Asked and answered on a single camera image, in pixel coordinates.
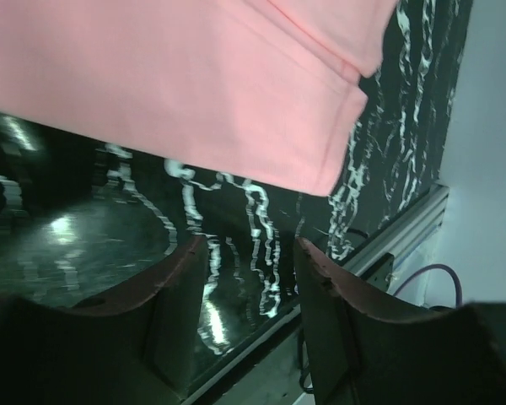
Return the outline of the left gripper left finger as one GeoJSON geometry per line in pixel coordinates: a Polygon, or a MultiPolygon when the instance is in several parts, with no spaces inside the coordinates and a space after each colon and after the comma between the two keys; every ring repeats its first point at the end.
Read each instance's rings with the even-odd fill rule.
{"type": "Polygon", "coordinates": [[[194,236],[160,262],[73,307],[91,327],[91,366],[110,380],[107,398],[188,397],[207,263],[207,239],[194,236]]]}

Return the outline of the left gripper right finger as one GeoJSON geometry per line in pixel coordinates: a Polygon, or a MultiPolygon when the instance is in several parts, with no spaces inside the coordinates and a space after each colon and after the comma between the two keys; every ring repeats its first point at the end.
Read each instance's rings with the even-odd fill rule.
{"type": "Polygon", "coordinates": [[[442,312],[387,294],[303,238],[294,264],[316,403],[459,403],[442,312]]]}

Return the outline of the pink t shirt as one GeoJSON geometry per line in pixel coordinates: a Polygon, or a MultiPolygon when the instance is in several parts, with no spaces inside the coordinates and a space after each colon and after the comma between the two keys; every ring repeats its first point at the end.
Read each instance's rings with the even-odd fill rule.
{"type": "Polygon", "coordinates": [[[0,0],[0,112],[324,197],[395,7],[0,0]]]}

